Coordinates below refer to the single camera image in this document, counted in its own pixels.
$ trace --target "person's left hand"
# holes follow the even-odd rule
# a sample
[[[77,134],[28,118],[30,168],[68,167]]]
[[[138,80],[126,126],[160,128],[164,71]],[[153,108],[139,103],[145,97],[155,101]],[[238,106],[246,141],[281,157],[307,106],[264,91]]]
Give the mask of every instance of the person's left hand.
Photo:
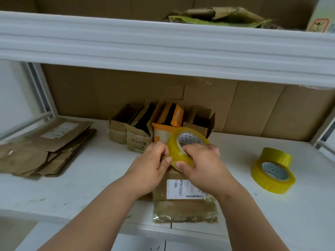
[[[169,155],[169,149],[162,142],[151,143],[144,153],[138,156],[129,167],[124,177],[134,188],[137,198],[154,190],[162,180],[172,158],[161,161],[162,155]]]

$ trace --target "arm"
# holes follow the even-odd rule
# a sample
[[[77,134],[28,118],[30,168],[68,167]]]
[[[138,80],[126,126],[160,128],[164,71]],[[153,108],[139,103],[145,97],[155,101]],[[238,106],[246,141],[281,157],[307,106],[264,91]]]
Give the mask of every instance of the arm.
[[[213,145],[183,146],[194,168],[179,161],[176,166],[198,189],[213,195],[226,219],[233,251],[288,251],[249,192],[231,175]]]
[[[110,251],[134,202],[161,181],[172,158],[162,142],[150,144],[125,175],[107,186],[39,251]]]

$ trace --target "stacked tape rolls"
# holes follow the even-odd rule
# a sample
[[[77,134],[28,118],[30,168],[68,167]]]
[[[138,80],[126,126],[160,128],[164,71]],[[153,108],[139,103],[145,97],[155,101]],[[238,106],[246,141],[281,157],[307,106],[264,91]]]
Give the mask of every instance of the stacked tape rolls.
[[[295,177],[289,170],[291,161],[291,155],[265,147],[251,169],[251,176],[263,189],[285,194],[295,183]]]
[[[175,165],[177,161],[184,161],[193,166],[193,159],[182,149],[183,145],[191,143],[209,144],[210,142],[198,131],[182,127],[175,129],[166,143],[169,148],[169,156],[172,157],[171,165],[178,171],[180,170]]]

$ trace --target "hand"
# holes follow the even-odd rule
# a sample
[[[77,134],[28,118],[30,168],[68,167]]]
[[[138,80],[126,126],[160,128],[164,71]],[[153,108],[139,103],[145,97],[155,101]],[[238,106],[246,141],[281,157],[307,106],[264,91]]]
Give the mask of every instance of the hand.
[[[176,167],[201,191],[217,198],[226,194],[231,183],[237,182],[221,161],[216,146],[192,143],[184,145],[183,150],[193,158],[194,167],[184,161],[176,162]]]
[[[133,186],[137,198],[150,193],[161,182],[172,161],[171,157],[161,161],[162,155],[169,155],[166,144],[151,143],[125,173],[124,177],[128,178],[127,182]]]

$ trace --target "person's right hand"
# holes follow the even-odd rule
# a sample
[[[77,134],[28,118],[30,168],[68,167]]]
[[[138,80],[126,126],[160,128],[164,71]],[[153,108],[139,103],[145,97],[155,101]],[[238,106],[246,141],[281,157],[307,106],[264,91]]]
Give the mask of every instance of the person's right hand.
[[[221,161],[216,146],[192,143],[184,145],[183,150],[193,158],[193,168],[184,161],[176,162],[176,167],[201,191],[217,198],[237,182]]]

